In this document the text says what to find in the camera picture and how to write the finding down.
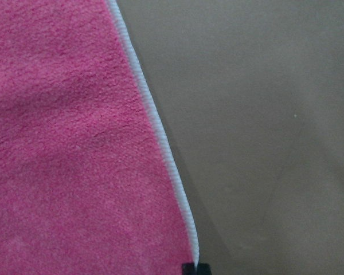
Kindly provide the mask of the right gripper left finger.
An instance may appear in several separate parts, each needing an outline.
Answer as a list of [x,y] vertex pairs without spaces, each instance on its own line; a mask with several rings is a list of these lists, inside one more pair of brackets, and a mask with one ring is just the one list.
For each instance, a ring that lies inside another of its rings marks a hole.
[[193,262],[182,264],[182,275],[195,275],[195,264]]

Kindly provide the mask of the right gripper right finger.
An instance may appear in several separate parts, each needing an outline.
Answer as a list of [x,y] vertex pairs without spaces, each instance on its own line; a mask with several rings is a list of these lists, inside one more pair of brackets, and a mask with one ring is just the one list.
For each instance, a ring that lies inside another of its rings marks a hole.
[[211,267],[207,263],[199,263],[197,265],[197,275],[211,275]]

